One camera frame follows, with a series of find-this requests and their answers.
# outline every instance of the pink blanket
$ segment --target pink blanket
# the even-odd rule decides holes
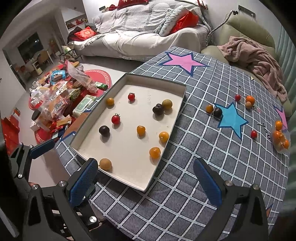
[[[247,67],[273,96],[278,96],[281,102],[286,101],[287,91],[281,83],[281,68],[259,43],[231,36],[227,44],[217,47],[228,61]]]

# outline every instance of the metal hose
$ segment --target metal hose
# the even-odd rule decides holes
[[[207,35],[207,38],[206,38],[206,47],[209,45],[209,38],[210,36],[213,34],[213,32],[215,32],[218,28],[220,28],[223,24],[225,24],[228,19],[230,18],[230,15],[233,13],[233,15],[236,15],[238,14],[238,11],[234,11],[234,10],[231,10],[230,13],[228,14],[227,18],[224,20],[223,23],[221,23],[218,27],[214,28],[211,32],[209,32],[209,34]]]

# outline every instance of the red pillow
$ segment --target red pillow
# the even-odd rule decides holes
[[[137,5],[137,4],[148,3],[148,2],[149,0],[119,0],[117,10],[125,7],[129,7],[129,6]]]
[[[183,28],[193,28],[197,25],[199,21],[199,16],[194,15],[192,12],[187,13],[184,17],[179,19],[173,29],[170,31],[170,34],[177,32]]]
[[[95,36],[96,32],[93,31],[90,27],[81,30],[80,32],[74,33],[81,40],[87,40],[88,38]]]

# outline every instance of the red cherry tomato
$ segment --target red cherry tomato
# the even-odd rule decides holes
[[[135,100],[135,94],[134,94],[134,93],[129,93],[129,94],[128,94],[128,99],[129,99],[130,101],[134,101],[134,100]]]
[[[235,95],[235,96],[234,96],[235,101],[240,101],[240,98],[241,98],[240,95]]]
[[[255,138],[257,138],[257,131],[251,131],[251,137],[253,138],[253,139],[255,139]]]
[[[114,125],[118,125],[120,123],[120,116],[119,114],[115,114],[112,116],[111,121]]]

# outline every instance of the gray striped blanket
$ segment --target gray striped blanket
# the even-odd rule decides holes
[[[94,24],[101,34],[115,30],[152,32],[163,22],[169,9],[175,9],[181,5],[199,16],[200,20],[197,26],[203,26],[208,32],[211,31],[199,6],[174,0],[150,0],[148,4],[139,4],[100,13],[94,18]]]

